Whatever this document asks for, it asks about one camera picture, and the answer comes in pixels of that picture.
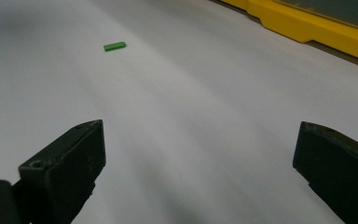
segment small green object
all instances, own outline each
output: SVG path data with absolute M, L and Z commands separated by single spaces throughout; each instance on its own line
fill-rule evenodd
M 105 51 L 110 51 L 110 50 L 114 50 L 114 49 L 122 49 L 125 48 L 127 46 L 127 44 L 125 42 L 117 42 L 114 44 L 110 44 L 110 45 L 105 45 L 103 46 Z

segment white floor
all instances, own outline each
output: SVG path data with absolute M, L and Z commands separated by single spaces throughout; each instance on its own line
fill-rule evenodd
M 75 224 L 342 223 L 292 158 L 302 120 L 358 140 L 352 61 L 207 0 L 0 0 L 0 179 L 103 119 Z

